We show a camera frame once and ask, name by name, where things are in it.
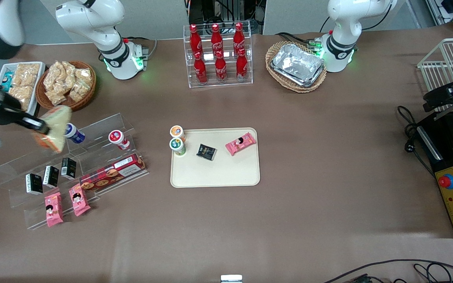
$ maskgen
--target white tray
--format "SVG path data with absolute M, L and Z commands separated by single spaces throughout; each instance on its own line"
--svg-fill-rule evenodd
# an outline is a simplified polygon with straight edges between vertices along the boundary
M 17 69 L 18 64 L 39 64 L 39 70 L 38 70 L 38 75 L 36 76 L 36 82 L 34 82 L 34 88 L 33 88 L 33 94 L 31 95 L 31 100 L 29 101 L 29 107 L 27 108 L 26 113 L 33 115 L 36 112 L 36 104 L 38 102 L 36 101 L 36 86 L 38 85 L 38 81 L 40 77 L 45 73 L 45 63 L 43 62 L 20 62 L 20 63 L 8 63 L 4 64 L 3 67 L 1 68 L 0 72 L 0 85 L 3 81 L 3 77 L 5 76 L 5 73 L 8 71 L 13 71 Z
M 225 145 L 249 132 L 256 144 L 231 156 Z M 172 152 L 171 185 L 175 188 L 254 186 L 260 181 L 258 135 L 253 128 L 185 130 L 186 153 Z M 197 156 L 200 144 L 214 147 L 212 161 Z

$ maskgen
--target clear plastic shelf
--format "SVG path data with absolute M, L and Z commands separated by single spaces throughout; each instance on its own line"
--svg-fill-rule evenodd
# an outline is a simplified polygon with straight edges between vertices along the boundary
M 122 131 L 131 142 L 128 150 L 120 150 L 119 147 L 108 141 L 108 134 L 115 129 Z M 133 153 L 142 157 L 140 152 L 136 150 L 131 135 L 135 133 L 133 126 L 120 113 L 80 130 L 86 136 L 85 141 L 76 144 L 68 140 L 68 147 L 61 154 L 40 150 L 0 165 L 0 188 L 8 190 L 11 208 L 18 208 L 24 211 L 28 229 L 36 229 L 46 224 L 45 196 L 56 193 L 57 191 L 61 192 L 61 196 L 63 197 L 63 213 L 66 216 L 72 212 L 72 203 L 68 191 L 79 183 L 81 176 Z M 66 157 L 77 162 L 76 179 L 69 180 L 59 177 L 57 188 L 43 186 L 42 195 L 31 195 L 26 192 L 25 177 L 27 174 L 33 173 L 43 177 L 47 165 L 52 165 L 60 169 L 62 160 Z M 119 188 L 146 174 L 148 174 L 147 170 L 141 170 L 102 190 L 86 191 L 87 199 L 89 202 L 96 201 L 100 195 Z
M 205 63 L 205 70 L 207 73 L 208 82 L 206 85 L 200 85 L 195 75 L 195 68 L 193 66 L 195 59 L 193 52 L 190 48 L 190 26 L 183 27 L 183 41 L 185 46 L 185 61 L 188 72 L 188 86 L 190 88 L 199 88 L 202 86 L 225 86 L 225 85 L 240 85 L 253 83 L 253 52 L 251 40 L 251 27 L 249 21 L 241 21 L 243 24 L 244 45 L 246 49 L 246 59 L 248 60 L 248 77 L 244 82 L 237 81 L 237 58 L 234 57 L 234 34 L 235 23 L 226 22 L 220 23 L 220 33 L 223 38 L 223 56 L 226 62 L 226 75 L 227 81 L 220 84 L 216 79 L 216 68 L 214 66 L 214 56 L 211 47 L 212 24 L 197 25 L 197 32 L 202 39 L 203 46 L 203 60 Z

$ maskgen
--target beige tray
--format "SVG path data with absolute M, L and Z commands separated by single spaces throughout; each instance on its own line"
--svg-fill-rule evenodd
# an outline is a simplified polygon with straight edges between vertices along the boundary
M 225 145 L 249 132 L 256 144 L 231 156 Z M 253 128 L 185 130 L 186 153 L 171 160 L 175 188 L 254 186 L 260 181 L 258 135 Z M 214 147 L 212 161 L 196 156 L 200 144 Z

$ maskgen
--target coca-cola bottle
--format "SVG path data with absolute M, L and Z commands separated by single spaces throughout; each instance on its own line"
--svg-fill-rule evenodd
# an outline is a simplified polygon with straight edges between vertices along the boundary
M 237 81 L 244 82 L 248 78 L 248 60 L 246 59 L 246 50 L 239 50 L 237 57 Z
M 223 52 L 221 52 L 221 57 L 216 59 L 214 65 L 216 66 L 216 79 L 218 83 L 224 84 L 227 80 L 227 63 L 223 59 Z
M 198 79 L 199 85 L 207 84 L 207 73 L 205 72 L 205 63 L 202 61 L 202 56 L 199 53 L 194 54 L 195 63 L 193 64 L 195 68 L 195 74 Z
M 195 24 L 190 25 L 190 46 L 192 48 L 193 55 L 199 54 L 202 56 L 202 39 L 200 39 L 200 35 L 197 33 L 197 26 Z
M 242 32 L 242 23 L 235 24 L 234 34 L 234 57 L 237 57 L 239 50 L 244 49 L 244 33 Z
M 219 34 L 218 24 L 212 24 L 211 45 L 214 58 L 223 58 L 223 38 L 221 37 L 221 34 Z

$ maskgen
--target biscuit box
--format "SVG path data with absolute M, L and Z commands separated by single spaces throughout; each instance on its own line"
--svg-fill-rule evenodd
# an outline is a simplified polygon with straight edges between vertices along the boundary
M 112 185 L 135 172 L 144 170 L 143 160 L 137 154 L 116 161 L 109 166 L 91 172 L 79 179 L 84 190 L 97 190 Z

